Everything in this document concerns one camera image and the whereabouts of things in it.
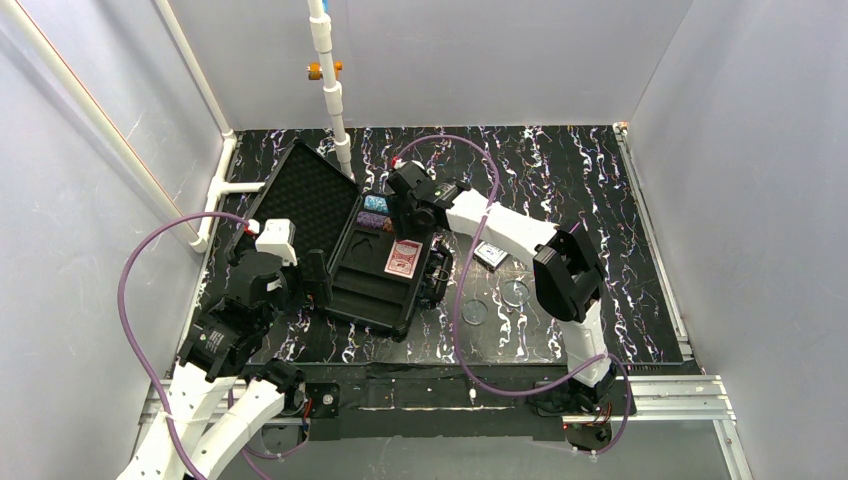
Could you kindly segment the red playing card box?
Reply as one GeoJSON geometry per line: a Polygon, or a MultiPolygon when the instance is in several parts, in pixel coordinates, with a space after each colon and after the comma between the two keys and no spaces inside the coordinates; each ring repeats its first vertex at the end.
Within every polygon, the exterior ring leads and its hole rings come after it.
{"type": "Polygon", "coordinates": [[[389,252],[384,272],[412,279],[418,265],[423,244],[413,240],[395,240],[389,252]]]}

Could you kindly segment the black poker set case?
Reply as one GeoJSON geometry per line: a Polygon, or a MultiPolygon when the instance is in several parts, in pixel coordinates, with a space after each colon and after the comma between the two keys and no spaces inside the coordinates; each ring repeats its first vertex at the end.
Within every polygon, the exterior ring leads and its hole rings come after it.
{"type": "Polygon", "coordinates": [[[401,340],[412,325],[417,308],[441,302],[453,270],[453,256],[433,234],[413,240],[423,250],[412,279],[384,272],[395,233],[358,226],[357,214],[366,194],[340,169],[301,140],[283,152],[248,216],[258,221],[256,235],[238,233],[228,247],[236,261],[243,252],[256,251],[254,243],[268,219],[289,219],[295,226],[296,251],[302,293],[303,258],[321,249],[332,278],[332,302],[315,306],[327,316],[367,327],[401,340]]]}

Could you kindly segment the blue playing card box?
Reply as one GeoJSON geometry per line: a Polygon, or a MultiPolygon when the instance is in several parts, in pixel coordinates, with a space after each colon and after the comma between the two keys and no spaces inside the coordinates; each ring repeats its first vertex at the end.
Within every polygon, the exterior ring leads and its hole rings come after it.
{"type": "Polygon", "coordinates": [[[509,257],[509,253],[488,242],[480,242],[473,251],[473,258],[489,271],[496,271],[509,257]]]}

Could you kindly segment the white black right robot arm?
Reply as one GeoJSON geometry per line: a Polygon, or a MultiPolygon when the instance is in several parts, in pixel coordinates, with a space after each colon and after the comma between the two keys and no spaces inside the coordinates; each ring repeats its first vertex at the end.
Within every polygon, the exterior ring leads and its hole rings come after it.
{"type": "Polygon", "coordinates": [[[586,231],[563,228],[502,206],[458,180],[439,182],[416,162],[399,161],[387,179],[389,213],[401,239],[437,230],[469,235],[530,267],[533,298],[559,321],[567,378],[536,387],[563,389],[570,411],[602,404],[615,380],[602,326],[605,274],[586,231]]]}

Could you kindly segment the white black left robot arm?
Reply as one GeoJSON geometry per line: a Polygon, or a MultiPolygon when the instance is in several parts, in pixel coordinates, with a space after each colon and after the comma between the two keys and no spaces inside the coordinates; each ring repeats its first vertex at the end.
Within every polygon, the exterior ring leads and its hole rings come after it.
{"type": "Polygon", "coordinates": [[[274,317],[329,297],[323,253],[248,251],[223,292],[192,322],[161,407],[123,479],[216,479],[261,427],[306,400],[304,372],[272,359],[248,362],[274,317]]]}

